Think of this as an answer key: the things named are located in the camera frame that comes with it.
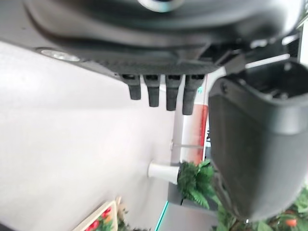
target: black plastic cover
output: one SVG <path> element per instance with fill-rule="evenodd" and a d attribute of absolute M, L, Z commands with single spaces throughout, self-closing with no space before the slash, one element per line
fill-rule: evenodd
<path fill-rule="evenodd" d="M 286 209 L 308 175 L 308 70 L 285 60 L 218 79 L 209 123 L 223 204 L 243 220 Z"/>

